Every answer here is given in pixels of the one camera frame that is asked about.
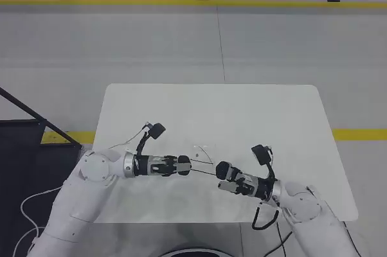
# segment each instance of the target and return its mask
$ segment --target wire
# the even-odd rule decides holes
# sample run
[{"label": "wire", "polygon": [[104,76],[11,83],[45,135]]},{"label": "wire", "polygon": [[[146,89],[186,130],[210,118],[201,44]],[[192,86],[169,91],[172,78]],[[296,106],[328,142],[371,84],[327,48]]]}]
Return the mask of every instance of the wire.
[{"label": "wire", "polygon": [[278,222],[276,223],[276,230],[278,230],[279,239],[281,240],[283,255],[286,257],[285,246],[283,244],[284,241],[282,240],[281,230],[279,230],[279,223]]},{"label": "wire", "polygon": [[143,127],[141,128],[141,130],[140,130],[138,133],[135,134],[135,136],[131,137],[131,138],[128,139],[126,142],[120,143],[120,144],[116,144],[116,145],[113,145],[113,146],[109,147],[108,149],[112,149],[112,148],[117,147],[117,146],[120,146],[120,145],[127,145],[127,144],[129,144],[129,142],[131,142],[135,137],[137,137],[137,136],[142,132],[142,130],[143,130],[145,127],[146,127],[146,126],[143,126]]},{"label": "wire", "polygon": [[194,169],[191,169],[195,172],[202,172],[202,173],[205,173],[205,174],[208,174],[208,175],[212,175],[212,176],[216,176],[215,174],[212,174],[212,173],[209,173],[209,172],[203,172],[202,170],[194,170]]},{"label": "wire", "polygon": [[275,252],[276,250],[278,250],[279,248],[281,248],[281,246],[284,245],[284,243],[288,240],[288,238],[292,235],[292,232],[289,232],[288,235],[286,235],[286,237],[284,238],[283,242],[281,242],[278,246],[276,246],[274,249],[270,250],[269,252],[267,252],[264,257],[267,257],[268,255],[270,255],[271,253]]},{"label": "wire", "polygon": [[356,253],[359,255],[359,257],[362,257],[361,254],[359,253],[358,249],[356,248],[356,245],[355,245],[355,243],[354,243],[352,237],[350,236],[350,233],[349,233],[347,224],[345,223],[345,221],[343,221],[342,223],[343,223],[343,225],[345,226],[346,231],[348,232],[348,236],[349,236],[350,242],[351,242],[352,245],[354,246]]},{"label": "wire", "polygon": [[273,219],[270,222],[268,222],[267,224],[263,225],[262,227],[255,226],[257,224],[258,215],[259,215],[259,207],[257,207],[255,216],[253,217],[252,228],[253,228],[253,230],[265,230],[268,227],[270,227],[272,224],[275,223],[276,219],[278,218],[279,211],[276,210],[275,214],[273,215]]},{"label": "wire", "polygon": [[202,152],[204,152],[206,154],[206,156],[208,156],[209,161],[213,165],[213,161],[211,160],[211,157],[209,157],[208,153],[202,147],[200,147],[200,146],[198,146],[198,147],[202,150]]},{"label": "wire", "polygon": [[136,155],[141,155],[143,147],[145,147],[145,143],[150,138],[150,135],[148,135],[148,132],[145,132],[143,134],[143,137],[141,138],[141,141],[139,142],[138,146],[136,147]]},{"label": "wire", "polygon": [[25,238],[25,236],[27,236],[29,233],[31,233],[32,231],[34,231],[36,229],[36,227],[34,227],[33,229],[29,230],[28,232],[26,232],[23,236],[21,236],[21,238],[18,240],[18,242],[16,243],[15,245],[15,248],[13,249],[13,254],[12,254],[12,257],[15,257],[16,255],[16,250],[18,249],[18,246],[19,244],[21,243],[21,241]]},{"label": "wire", "polygon": [[[37,224],[36,224],[36,223],[35,223],[35,222],[34,222],[34,221],[33,221],[26,213],[25,213],[25,211],[24,211],[24,204],[25,204],[25,202],[26,202],[27,200],[33,198],[33,197],[38,196],[38,195],[44,195],[44,194],[46,194],[46,193],[51,193],[51,192],[56,191],[56,190],[59,190],[59,189],[61,189],[61,188],[62,188],[62,186],[60,186],[60,187],[58,187],[58,188],[51,189],[51,190],[46,190],[46,191],[44,191],[44,192],[42,192],[42,193],[36,193],[36,194],[34,194],[34,195],[31,195],[30,197],[25,198],[25,200],[22,201],[21,206],[20,206],[21,213],[22,213],[22,215],[24,215],[24,217],[25,217],[27,220],[29,220],[29,221],[33,224],[33,226],[34,226],[33,229],[35,229],[35,230],[37,231],[37,236],[36,236],[35,238],[38,238],[38,237],[39,237],[39,227],[38,227],[38,225],[37,225]],[[29,253],[29,251],[32,249],[33,245],[34,245],[34,243],[31,244],[31,246],[30,246],[30,248],[29,248],[29,250],[28,250],[28,253]]]},{"label": "wire", "polygon": [[207,163],[206,161],[198,161],[198,160],[195,160],[195,159],[190,159],[191,161],[196,161],[196,162],[198,162],[198,163],[206,163],[206,164],[212,164],[213,165],[213,163]]}]

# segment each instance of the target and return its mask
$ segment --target yellow floor stripe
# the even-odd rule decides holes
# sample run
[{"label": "yellow floor stripe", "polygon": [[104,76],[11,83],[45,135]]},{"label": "yellow floor stripe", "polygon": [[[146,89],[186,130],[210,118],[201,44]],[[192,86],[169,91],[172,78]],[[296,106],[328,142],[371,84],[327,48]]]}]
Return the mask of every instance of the yellow floor stripe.
[{"label": "yellow floor stripe", "polygon": [[340,129],[332,130],[336,141],[387,140],[387,129]]},{"label": "yellow floor stripe", "polygon": [[[387,129],[345,129],[335,128],[332,130],[335,141],[377,141],[387,140]],[[68,131],[73,139],[81,144],[93,144],[95,131]],[[42,137],[43,144],[47,143],[68,143],[54,131],[47,131]]]},{"label": "yellow floor stripe", "polygon": [[303,2],[263,0],[0,0],[0,5],[190,5],[247,7],[387,8],[387,2]]},{"label": "yellow floor stripe", "polygon": [[[95,138],[95,131],[67,131],[66,133],[81,144],[93,144],[93,139]],[[46,131],[41,141],[42,144],[68,142],[68,140],[54,131]]]}]

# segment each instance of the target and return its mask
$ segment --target gray floor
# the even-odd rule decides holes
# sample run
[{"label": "gray floor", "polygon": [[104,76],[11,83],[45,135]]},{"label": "gray floor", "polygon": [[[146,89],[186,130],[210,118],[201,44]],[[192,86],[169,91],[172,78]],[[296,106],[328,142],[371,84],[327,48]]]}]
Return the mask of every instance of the gray floor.
[{"label": "gray floor", "polygon": [[[143,82],[313,84],[332,128],[387,128],[387,12],[0,13],[0,85],[64,130],[96,129],[107,85]],[[0,99],[6,118],[27,116]],[[387,142],[337,146],[359,209],[348,224],[354,240],[363,256],[387,256]],[[250,224],[97,224],[77,255],[155,256],[189,242],[261,256],[278,235]],[[293,237],[286,246],[289,256],[303,256]]]}]

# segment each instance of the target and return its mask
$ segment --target metal pole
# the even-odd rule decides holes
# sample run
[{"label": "metal pole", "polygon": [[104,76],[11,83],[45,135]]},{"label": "metal pole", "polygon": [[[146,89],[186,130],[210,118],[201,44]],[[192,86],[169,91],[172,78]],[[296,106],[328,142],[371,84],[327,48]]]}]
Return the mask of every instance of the metal pole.
[{"label": "metal pole", "polygon": [[10,93],[6,92],[2,87],[0,87],[0,95],[3,98],[7,99],[9,102],[13,103],[14,105],[18,106],[19,108],[21,108],[22,110],[27,112],[29,115],[31,115],[35,119],[43,122],[47,127],[52,129],[56,133],[60,134],[63,138],[65,138],[66,140],[68,140],[69,142],[74,144],[75,146],[79,146],[82,148],[82,145],[78,141],[76,141],[75,139],[73,139],[72,137],[67,135],[65,132],[63,132],[58,127],[56,127],[54,124],[50,123],[47,119],[42,117],[40,114],[38,114],[37,112],[35,112],[34,110],[32,110],[31,108],[26,106],[23,102],[19,101],[17,98],[12,96]]}]

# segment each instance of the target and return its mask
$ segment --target white table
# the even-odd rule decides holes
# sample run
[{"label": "white table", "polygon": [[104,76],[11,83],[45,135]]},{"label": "white table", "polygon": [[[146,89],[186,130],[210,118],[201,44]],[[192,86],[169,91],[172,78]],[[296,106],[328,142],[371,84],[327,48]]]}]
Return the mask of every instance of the white table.
[{"label": "white table", "polygon": [[[265,177],[267,170],[259,166],[251,147],[271,145],[278,179],[315,185],[339,219],[357,219],[332,131],[312,85],[112,84],[103,102],[94,150],[126,141],[146,121],[160,122],[166,132],[150,139],[144,154],[199,154],[206,161],[201,146],[215,164],[229,161]],[[139,140],[127,147],[134,150]],[[208,164],[193,167],[213,172]],[[198,172],[120,180],[97,222],[252,221],[258,199],[219,190],[218,182]]]}]

